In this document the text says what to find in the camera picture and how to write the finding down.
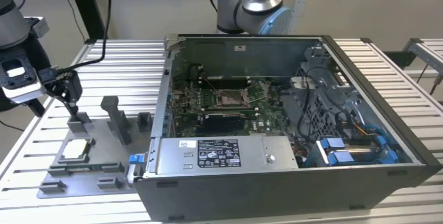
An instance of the white wall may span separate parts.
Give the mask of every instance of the white wall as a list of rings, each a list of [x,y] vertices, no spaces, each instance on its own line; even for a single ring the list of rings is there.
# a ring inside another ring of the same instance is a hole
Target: white wall
[[[284,0],[288,7],[295,0]],[[107,0],[97,0],[103,17]],[[123,39],[163,39],[167,33],[215,33],[208,0],[113,0],[112,34]]]
[[[442,38],[443,0],[307,0],[299,33],[368,37],[399,50],[411,37]]]

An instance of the aluminum extrusion table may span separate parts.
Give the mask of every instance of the aluminum extrusion table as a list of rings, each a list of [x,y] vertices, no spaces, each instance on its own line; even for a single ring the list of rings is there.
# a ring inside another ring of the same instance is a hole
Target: aluminum extrusion table
[[[434,156],[443,162],[443,107],[371,43],[336,39],[339,46],[403,118]],[[164,61],[161,41],[109,40],[101,63],[80,69],[84,87],[80,111],[104,118],[104,95],[119,95],[128,116],[153,113]],[[75,62],[100,57],[101,41],[85,45]],[[48,99],[47,114],[35,118],[0,165],[0,223],[148,223],[137,194],[37,199],[45,177],[68,132],[68,112]],[[367,211],[276,216],[201,223],[442,223],[443,171],[419,187],[398,190]]]

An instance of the robotic arm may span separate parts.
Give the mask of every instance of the robotic arm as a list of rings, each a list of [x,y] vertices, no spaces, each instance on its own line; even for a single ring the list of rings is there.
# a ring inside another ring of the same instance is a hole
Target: robotic arm
[[[217,29],[228,34],[284,34],[291,11],[283,0],[217,0]],[[48,94],[60,100],[72,117],[81,85],[75,70],[51,66],[37,40],[40,19],[24,18],[13,0],[0,0],[0,102],[28,105],[36,116],[44,113],[39,100]]]
[[[81,96],[77,72],[60,74],[51,67],[37,40],[45,26],[41,22],[43,19],[24,18],[13,0],[0,0],[0,100],[28,105],[40,117],[44,107],[36,98],[48,94],[75,116]]]

